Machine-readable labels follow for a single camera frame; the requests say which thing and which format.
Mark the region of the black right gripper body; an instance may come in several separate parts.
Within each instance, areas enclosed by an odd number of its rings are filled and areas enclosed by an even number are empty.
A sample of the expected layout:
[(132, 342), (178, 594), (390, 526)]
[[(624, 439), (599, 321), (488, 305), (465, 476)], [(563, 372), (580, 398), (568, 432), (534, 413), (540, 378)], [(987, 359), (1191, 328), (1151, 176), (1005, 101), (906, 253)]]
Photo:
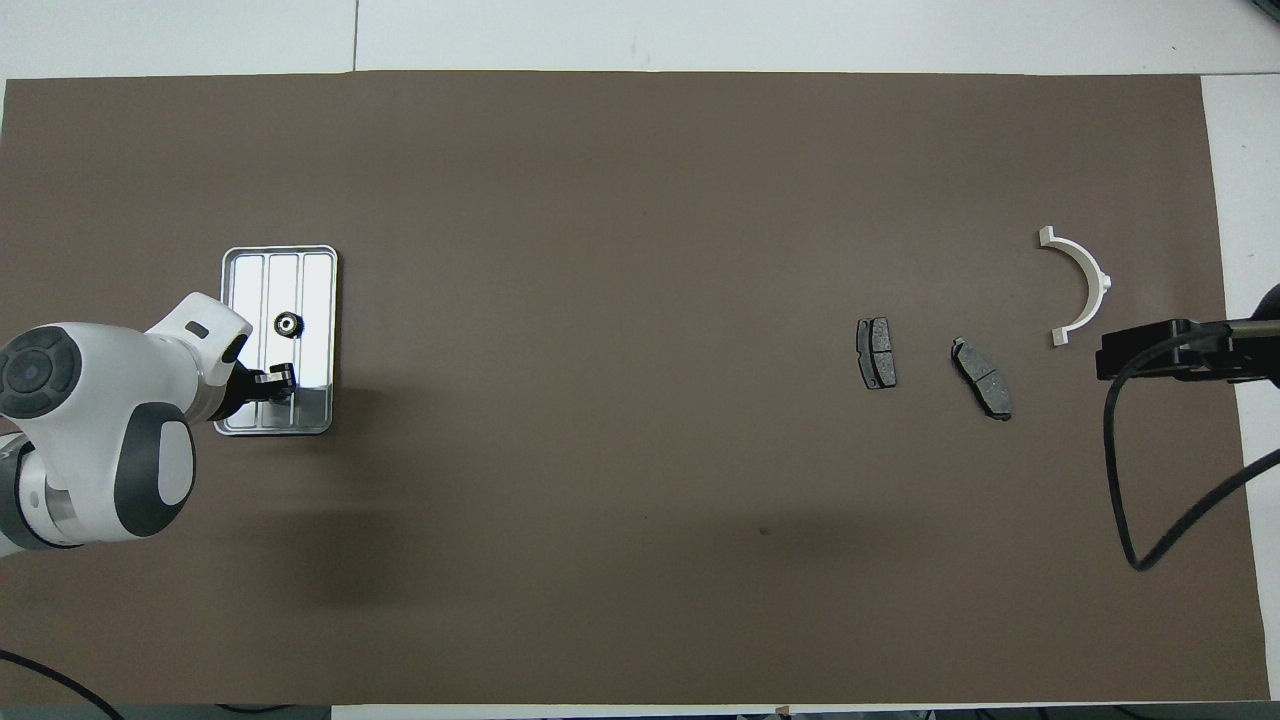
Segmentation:
[(1267, 380), (1279, 384), (1279, 287), (1274, 286), (1244, 319), (1193, 322), (1196, 338), (1175, 348), (1172, 378), (1183, 382)]

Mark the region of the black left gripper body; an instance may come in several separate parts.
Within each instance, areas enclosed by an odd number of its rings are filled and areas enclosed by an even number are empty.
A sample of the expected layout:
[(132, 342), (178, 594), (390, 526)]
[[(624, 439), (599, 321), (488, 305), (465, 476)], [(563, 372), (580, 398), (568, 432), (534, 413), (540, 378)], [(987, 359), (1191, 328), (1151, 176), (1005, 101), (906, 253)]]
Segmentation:
[(223, 400), (215, 411), (215, 420), (220, 421), (233, 416), (247, 404), (261, 402), (260, 377), (262, 377), (261, 370), (247, 368), (241, 360), (234, 360)]

